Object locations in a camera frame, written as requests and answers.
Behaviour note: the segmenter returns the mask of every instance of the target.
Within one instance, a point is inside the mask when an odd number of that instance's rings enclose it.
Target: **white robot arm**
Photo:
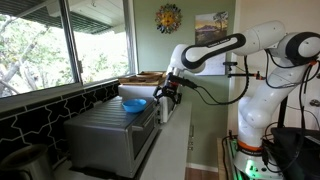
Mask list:
[[[155,96],[172,98],[178,84],[197,88],[196,84],[177,75],[184,70],[202,71],[205,61],[212,56],[224,52],[247,56],[266,49],[274,57],[279,57],[281,62],[280,66],[274,69],[266,81],[258,87],[253,97],[244,97],[239,102],[239,152],[236,154],[234,165],[243,172],[246,172],[248,161],[254,162],[258,169],[264,167],[261,160],[261,137],[265,128],[271,123],[271,117],[278,105],[303,81],[302,77],[308,63],[317,59],[320,52],[319,34],[312,32],[286,34],[281,22],[271,21],[203,46],[178,45],[173,51],[169,65],[174,73],[168,74],[162,93]],[[264,174],[260,174],[259,179],[269,179],[271,176],[278,178],[278,175],[270,175],[268,172]],[[257,178],[250,172],[247,175]]]

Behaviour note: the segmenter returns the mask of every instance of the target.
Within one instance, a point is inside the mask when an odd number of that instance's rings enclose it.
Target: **window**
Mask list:
[[[1,2],[0,100],[133,74],[128,3]]]

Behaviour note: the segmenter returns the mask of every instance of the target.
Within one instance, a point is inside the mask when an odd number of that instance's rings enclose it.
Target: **window frame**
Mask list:
[[[129,68],[131,74],[109,78],[101,81],[95,81],[87,84],[83,84],[81,79],[81,62],[77,57],[77,48],[75,45],[75,39],[73,34],[72,25],[70,23],[70,9],[67,0],[58,0],[60,3],[60,11],[61,11],[61,22],[63,24],[63,29],[65,32],[65,38],[67,42],[67,48],[70,57],[70,64],[72,67],[72,74],[75,82],[68,85],[63,85],[59,87],[52,87],[37,91],[31,91],[24,94],[9,96],[0,98],[0,112],[8,111],[10,109],[18,108],[21,106],[26,106],[31,103],[40,102],[43,100],[55,98],[58,96],[62,96],[64,94],[85,90],[88,88],[92,88],[94,86],[99,86],[101,84],[107,84],[112,81],[117,81],[120,77],[134,75],[137,70],[137,50],[136,50],[136,34],[135,34],[135,23],[134,23],[134,10],[133,10],[133,0],[122,0],[124,7],[124,17],[125,17],[125,31],[126,31],[126,39],[127,39],[127,48],[128,48],[128,59],[129,59]],[[47,3],[52,3],[52,0],[48,0],[42,4],[39,4],[35,8],[31,9],[36,11],[37,8],[43,8]]]

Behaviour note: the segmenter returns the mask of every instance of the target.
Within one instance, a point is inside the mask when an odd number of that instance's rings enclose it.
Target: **wall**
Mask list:
[[[183,16],[181,26],[172,34],[161,34],[156,29],[155,14],[161,5],[166,3],[176,4],[181,9]],[[170,62],[171,53],[177,44],[194,44],[195,15],[228,11],[228,34],[231,34],[234,8],[235,0],[135,0],[134,13],[139,71],[165,71]],[[198,77],[186,73],[186,78],[207,88],[218,100],[228,100],[229,79],[226,76]],[[193,103],[194,151],[188,161],[194,164],[217,167],[216,138],[225,136],[228,107],[208,106],[196,92],[186,88],[183,91],[182,101]]]
[[[0,161],[27,145],[46,144],[51,163],[57,163],[68,151],[63,123],[118,95],[118,85],[105,83],[0,112]]]
[[[237,0],[236,5],[236,19],[235,19],[235,32],[242,32],[254,25],[271,21],[279,20],[283,22],[286,27],[287,32],[303,32],[303,31],[313,31],[320,33],[320,23],[318,17],[320,17],[320,1],[318,0]],[[242,64],[242,57],[237,58],[239,64]],[[249,69],[252,71],[260,71],[262,75],[265,74],[266,67],[266,56],[264,52],[255,53],[249,56],[248,59]],[[270,70],[275,68],[275,66],[270,63]],[[248,96],[252,96],[255,89],[261,82],[251,79],[249,90],[247,92]],[[230,98],[232,96],[237,96],[240,94],[244,87],[244,79],[237,78],[232,84],[230,89]],[[319,80],[313,80],[308,85],[308,89],[311,91],[307,93],[307,101],[310,98],[319,97]],[[296,88],[289,96],[288,105],[293,107],[298,106],[298,89]],[[309,109],[314,114],[318,114],[319,109],[310,107],[308,103],[306,104],[306,109]],[[228,129],[237,131],[237,104],[230,106],[229,108],[229,123]],[[273,121],[278,118],[278,110],[274,113]],[[306,113],[306,121],[308,128],[315,128],[314,117]],[[286,126],[300,126],[300,112],[287,108],[286,111]]]

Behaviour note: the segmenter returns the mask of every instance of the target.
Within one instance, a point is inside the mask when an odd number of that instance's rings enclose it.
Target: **glass pane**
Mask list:
[[[69,5],[78,58],[83,67],[83,82],[129,74],[122,0],[77,1]]]
[[[0,97],[75,82],[61,17],[50,16],[46,7],[27,12],[36,5],[1,3]]]

